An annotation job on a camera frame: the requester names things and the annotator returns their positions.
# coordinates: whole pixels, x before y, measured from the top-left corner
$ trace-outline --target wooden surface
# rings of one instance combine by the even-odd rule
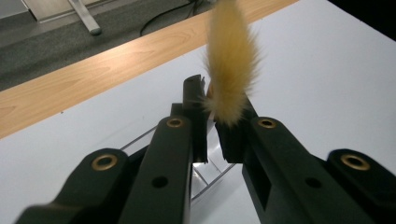
[[[87,6],[99,1],[102,0],[82,0],[82,3]],[[24,0],[24,2],[38,21],[44,21],[73,10],[67,0]]]
[[[249,22],[296,0],[240,0]],[[0,92],[0,139],[206,42],[209,12]]]

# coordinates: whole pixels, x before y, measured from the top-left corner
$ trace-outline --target fluffy tail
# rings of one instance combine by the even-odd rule
[[[217,122],[231,127],[242,117],[246,91],[255,77],[257,49],[234,0],[219,0],[212,13],[207,45],[211,82],[205,107]]]

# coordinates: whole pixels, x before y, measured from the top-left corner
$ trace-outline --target black plastic part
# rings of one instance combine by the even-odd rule
[[[102,155],[116,156],[117,163],[107,170],[94,170],[92,162]],[[130,165],[138,159],[129,161],[117,149],[93,152],[67,178],[52,203],[27,208],[17,224],[116,223],[133,181]]]
[[[332,151],[326,168],[377,223],[396,223],[396,178],[391,172],[350,149]]]
[[[191,166],[190,121],[181,116],[161,120],[119,223],[187,223]]]
[[[247,128],[249,121],[257,118],[251,102],[247,99],[247,105],[242,118],[233,127],[217,122],[215,127],[218,131],[219,141],[223,158],[228,163],[242,163],[244,161],[246,146],[248,145]]]
[[[171,116],[183,116],[183,104],[172,104]]]
[[[281,122],[250,127],[243,174],[261,223],[374,223]]]
[[[194,162],[207,162],[207,119],[202,101],[205,99],[205,82],[201,75],[186,78],[183,83],[183,116],[192,123],[192,148]]]

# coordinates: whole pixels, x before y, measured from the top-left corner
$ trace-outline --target white table surface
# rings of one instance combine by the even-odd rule
[[[301,0],[251,30],[262,53],[250,96],[260,116],[322,159],[347,147],[396,174],[396,42],[325,0]],[[186,77],[208,80],[204,60],[202,47],[1,139],[0,223],[53,200],[87,154],[120,148],[168,116]],[[191,223],[258,222],[240,166],[191,209]]]

